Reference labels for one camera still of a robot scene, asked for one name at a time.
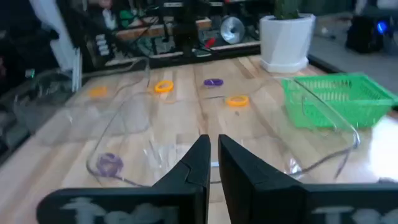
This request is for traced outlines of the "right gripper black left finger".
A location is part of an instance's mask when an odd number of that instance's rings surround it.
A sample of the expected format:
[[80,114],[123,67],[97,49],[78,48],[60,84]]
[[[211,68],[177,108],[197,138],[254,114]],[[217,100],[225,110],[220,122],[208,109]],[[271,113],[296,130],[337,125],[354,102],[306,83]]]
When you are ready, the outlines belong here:
[[151,187],[74,188],[48,194],[39,223],[206,223],[211,144],[201,135]]

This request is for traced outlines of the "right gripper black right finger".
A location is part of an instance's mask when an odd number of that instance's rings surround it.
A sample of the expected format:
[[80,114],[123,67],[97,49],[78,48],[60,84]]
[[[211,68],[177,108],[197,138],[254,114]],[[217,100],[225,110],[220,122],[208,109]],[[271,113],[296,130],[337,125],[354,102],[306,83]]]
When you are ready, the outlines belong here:
[[397,223],[397,184],[303,184],[225,134],[218,159],[231,223]]

